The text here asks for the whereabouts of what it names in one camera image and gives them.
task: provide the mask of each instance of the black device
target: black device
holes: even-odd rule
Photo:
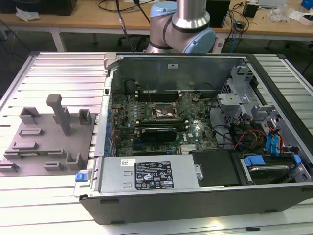
[[[210,14],[210,28],[222,28],[229,9],[230,0],[207,0],[206,11]]]
[[[259,4],[253,4],[253,3],[247,2],[245,4],[244,10],[243,10],[243,15],[246,17],[253,18],[255,16],[257,10],[259,9],[259,7],[260,7]]]
[[[77,0],[0,0],[1,13],[15,13],[16,7],[28,12],[70,16]]]
[[[236,21],[236,22],[235,22],[235,27],[236,27],[237,29],[244,29],[245,26],[246,26],[246,23],[243,22],[243,21]]]

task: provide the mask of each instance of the wooden table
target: wooden table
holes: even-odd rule
[[[58,51],[66,51],[61,32],[76,33],[111,33],[123,34],[121,25],[116,13],[111,13],[98,8],[99,0],[78,0],[77,6],[71,16],[54,16],[41,14],[41,19],[37,21],[25,22],[20,20],[15,14],[1,14],[0,18],[8,24],[14,31],[43,31],[52,34],[54,43]],[[232,0],[231,6],[242,0]],[[295,10],[300,10],[301,0],[289,0],[290,6]],[[131,3],[121,2],[121,8],[132,6]],[[143,10],[149,15],[152,4],[144,4]],[[116,9],[115,3],[108,2],[109,9]],[[313,40],[313,27],[304,26],[302,23],[290,19],[289,22],[271,22],[267,18],[268,9],[258,10],[254,18],[249,18],[250,27],[245,32],[243,38],[268,39],[268,40]],[[140,11],[123,13],[129,34],[149,34],[149,24]],[[235,19],[243,20],[239,14],[235,13]],[[223,28],[214,28],[217,40],[214,45],[214,53],[220,53],[225,39],[231,29],[230,19],[227,17]]]

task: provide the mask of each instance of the electronic equipment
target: electronic equipment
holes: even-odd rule
[[[277,8],[284,4],[287,4],[287,0],[259,0],[259,5],[262,8]]]
[[[259,9],[260,5],[257,3],[253,3],[253,2],[247,2],[245,4],[245,7],[243,9],[243,15],[246,17],[251,17],[253,18],[257,12],[257,10]]]
[[[310,10],[311,8],[313,8],[313,0],[303,0],[301,2],[301,6],[303,6],[307,10]]]
[[[210,14],[211,28],[222,28],[225,22],[230,0],[207,0],[206,11]]]
[[[16,7],[23,11],[70,16],[77,0],[1,0],[1,13],[15,13]]]
[[[107,53],[94,163],[75,196],[103,225],[280,212],[313,198],[313,136],[274,81],[283,71],[306,85],[282,61]]]

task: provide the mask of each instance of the small white label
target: small white label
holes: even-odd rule
[[[136,159],[121,159],[121,166],[134,166]]]
[[[177,69],[178,68],[178,64],[168,64],[168,68],[169,69]]]

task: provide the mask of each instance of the computer tower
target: computer tower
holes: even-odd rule
[[[28,12],[70,16],[77,0],[0,0],[1,13],[15,13],[16,7]]]

